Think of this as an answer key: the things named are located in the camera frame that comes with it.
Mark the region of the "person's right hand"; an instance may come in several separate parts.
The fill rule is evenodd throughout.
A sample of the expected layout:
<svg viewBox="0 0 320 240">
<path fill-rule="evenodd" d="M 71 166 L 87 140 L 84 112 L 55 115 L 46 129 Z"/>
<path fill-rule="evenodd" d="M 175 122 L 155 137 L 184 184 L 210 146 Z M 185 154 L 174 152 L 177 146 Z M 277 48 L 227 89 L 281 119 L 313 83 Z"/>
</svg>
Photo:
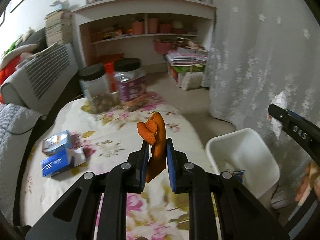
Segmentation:
<svg viewBox="0 0 320 240">
<path fill-rule="evenodd" d="M 311 190 L 314 190 L 319 200 L 319 166 L 314 161 L 305 168 L 305 176 L 296 191 L 295 201 L 303 204 Z"/>
</svg>

